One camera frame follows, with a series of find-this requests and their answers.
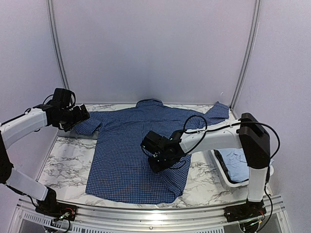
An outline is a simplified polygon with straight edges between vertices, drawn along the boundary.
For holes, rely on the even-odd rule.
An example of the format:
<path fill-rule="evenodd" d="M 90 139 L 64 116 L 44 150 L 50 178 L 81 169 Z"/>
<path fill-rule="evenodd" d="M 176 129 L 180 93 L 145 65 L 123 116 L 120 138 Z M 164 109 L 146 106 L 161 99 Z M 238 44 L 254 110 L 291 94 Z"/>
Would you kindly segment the blue checked long sleeve shirt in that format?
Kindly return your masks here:
<path fill-rule="evenodd" d="M 172 203 L 183 194 L 190 156 L 172 169 L 151 170 L 141 143 L 149 131 L 170 137 L 184 126 L 201 129 L 229 118 L 229 108 L 219 102 L 205 113 L 165 106 L 160 100 L 139 101 L 118 111 L 91 112 L 74 128 L 80 135 L 98 133 L 86 193 L 102 199 L 132 204 Z"/>

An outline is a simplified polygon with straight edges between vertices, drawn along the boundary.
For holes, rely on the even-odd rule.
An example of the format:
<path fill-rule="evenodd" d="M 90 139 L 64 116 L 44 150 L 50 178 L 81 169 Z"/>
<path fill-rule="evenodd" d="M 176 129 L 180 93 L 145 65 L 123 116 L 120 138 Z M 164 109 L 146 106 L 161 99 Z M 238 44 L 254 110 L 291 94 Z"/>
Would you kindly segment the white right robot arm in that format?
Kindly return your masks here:
<path fill-rule="evenodd" d="M 183 128 L 169 138 L 149 131 L 140 147 L 148 155 L 149 166 L 158 173 L 171 168 L 182 157 L 196 152 L 219 149 L 243 149 L 249 169 L 247 202 L 241 206 L 244 217 L 252 217 L 264 195 L 271 162 L 270 136 L 266 124 L 250 113 L 223 126 L 205 125 L 201 129 Z"/>

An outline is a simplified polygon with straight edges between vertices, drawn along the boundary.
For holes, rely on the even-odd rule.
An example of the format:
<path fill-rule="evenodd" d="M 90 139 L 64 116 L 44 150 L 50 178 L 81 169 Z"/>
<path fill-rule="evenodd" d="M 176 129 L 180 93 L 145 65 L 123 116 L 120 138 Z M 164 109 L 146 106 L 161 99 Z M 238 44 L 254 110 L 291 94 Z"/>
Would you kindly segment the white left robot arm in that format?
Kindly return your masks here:
<path fill-rule="evenodd" d="M 15 142 L 42 128 L 53 126 L 65 132 L 89 119 L 85 105 L 76 105 L 75 93 L 56 88 L 42 104 L 28 108 L 23 114 L 0 125 L 0 182 L 21 195 L 38 201 L 37 209 L 51 216 L 61 212 L 56 192 L 14 168 L 7 149 Z"/>

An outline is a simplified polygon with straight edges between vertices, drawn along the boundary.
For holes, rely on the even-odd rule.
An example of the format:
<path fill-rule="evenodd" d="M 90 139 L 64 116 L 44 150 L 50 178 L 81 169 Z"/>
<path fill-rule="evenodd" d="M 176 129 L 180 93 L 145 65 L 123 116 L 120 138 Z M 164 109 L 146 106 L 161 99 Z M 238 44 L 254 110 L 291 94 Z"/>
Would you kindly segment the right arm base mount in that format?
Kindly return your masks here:
<path fill-rule="evenodd" d="M 224 208 L 224 217 L 227 222 L 246 220 L 265 215 L 266 213 L 267 211 L 263 204 L 244 203 Z"/>

